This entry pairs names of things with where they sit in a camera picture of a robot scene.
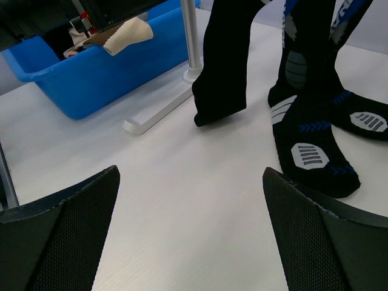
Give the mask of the beige brown striped sock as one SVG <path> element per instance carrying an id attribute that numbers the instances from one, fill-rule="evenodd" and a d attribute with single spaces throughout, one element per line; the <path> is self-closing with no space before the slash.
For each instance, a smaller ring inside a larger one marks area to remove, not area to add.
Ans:
<path id="1" fill-rule="evenodd" d="M 132 44 L 148 41 L 154 37 L 151 26 L 139 17 L 132 18 L 104 32 L 96 33 L 82 42 L 82 46 L 98 45 L 115 56 Z"/>

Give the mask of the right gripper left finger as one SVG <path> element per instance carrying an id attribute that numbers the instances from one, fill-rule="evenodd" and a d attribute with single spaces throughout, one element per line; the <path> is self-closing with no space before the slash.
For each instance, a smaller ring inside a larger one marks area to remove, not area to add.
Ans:
<path id="1" fill-rule="evenodd" d="M 120 184 L 117 166 L 1 211 L 1 290 L 91 290 Z"/>

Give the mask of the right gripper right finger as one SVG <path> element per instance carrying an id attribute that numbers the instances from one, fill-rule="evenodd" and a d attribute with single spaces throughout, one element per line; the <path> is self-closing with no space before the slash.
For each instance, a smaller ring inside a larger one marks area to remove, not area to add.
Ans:
<path id="1" fill-rule="evenodd" d="M 387 217 L 270 167 L 263 191 L 289 290 L 387 290 Z"/>

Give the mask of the black blue sport sock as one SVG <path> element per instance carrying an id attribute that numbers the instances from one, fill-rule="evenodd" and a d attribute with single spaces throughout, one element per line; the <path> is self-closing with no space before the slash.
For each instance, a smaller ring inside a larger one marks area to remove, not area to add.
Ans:
<path id="1" fill-rule="evenodd" d="M 335 1 L 286 1 L 282 57 L 268 104 L 283 174 L 345 198 L 361 183 L 332 132 L 324 74 L 334 8 Z"/>
<path id="2" fill-rule="evenodd" d="M 330 28 L 326 80 L 334 126 L 363 138 L 387 141 L 387 104 L 346 90 L 335 68 L 339 50 L 360 23 L 372 1 L 344 1 Z"/>

